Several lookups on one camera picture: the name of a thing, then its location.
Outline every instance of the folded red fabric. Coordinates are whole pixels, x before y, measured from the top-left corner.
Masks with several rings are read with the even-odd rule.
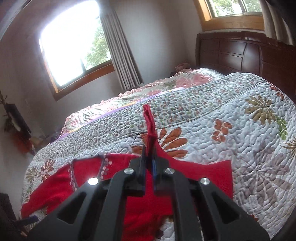
[[[155,123],[150,107],[144,105],[144,117],[147,123],[147,155],[156,148],[158,156],[166,158],[170,167],[182,172],[187,178],[199,180],[209,178],[225,194],[232,198],[232,174],[230,161],[201,165],[192,162],[175,160],[162,150],[157,142]],[[112,178],[113,175],[128,167],[131,159],[137,156],[131,154],[107,154],[105,158],[94,157],[73,162],[59,169],[47,178],[30,196],[28,203],[21,209],[22,217],[29,216],[36,210],[47,207],[47,212],[53,211],[60,203],[70,196],[74,189],[71,184],[73,176],[77,188],[89,178],[99,174],[101,179]],[[146,192],[144,197],[128,197],[126,215],[124,218],[123,241],[152,241],[162,224],[163,217],[172,215],[170,197],[156,197],[153,194],[153,177],[146,172]]]

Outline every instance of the curtain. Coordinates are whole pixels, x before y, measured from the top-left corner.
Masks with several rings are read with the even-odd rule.
[[[288,45],[295,46],[295,40],[286,22],[266,0],[259,0],[262,8],[265,34]]]
[[[97,0],[100,19],[111,54],[112,63],[123,90],[143,83],[133,55],[126,41],[117,13],[109,0]]]

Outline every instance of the headboard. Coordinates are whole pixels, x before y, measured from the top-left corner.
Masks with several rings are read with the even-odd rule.
[[[198,34],[196,65],[222,74],[250,72],[280,88],[296,103],[296,48],[256,32]]]

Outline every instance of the white quilted bedspread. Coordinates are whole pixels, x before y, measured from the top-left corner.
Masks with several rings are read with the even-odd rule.
[[[159,142],[169,155],[201,164],[231,160],[234,201],[271,238],[277,234],[296,205],[296,107],[276,87],[249,73],[129,106],[48,145],[27,170],[22,202],[75,158],[140,154],[147,131],[143,104],[151,106]],[[42,219],[46,210],[35,214]],[[171,223],[162,229],[161,240],[174,239]]]

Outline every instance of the window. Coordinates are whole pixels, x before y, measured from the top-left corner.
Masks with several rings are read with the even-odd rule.
[[[42,31],[39,44],[55,99],[114,71],[96,1],[57,16]]]
[[[243,28],[264,30],[259,0],[194,0],[202,30]]]

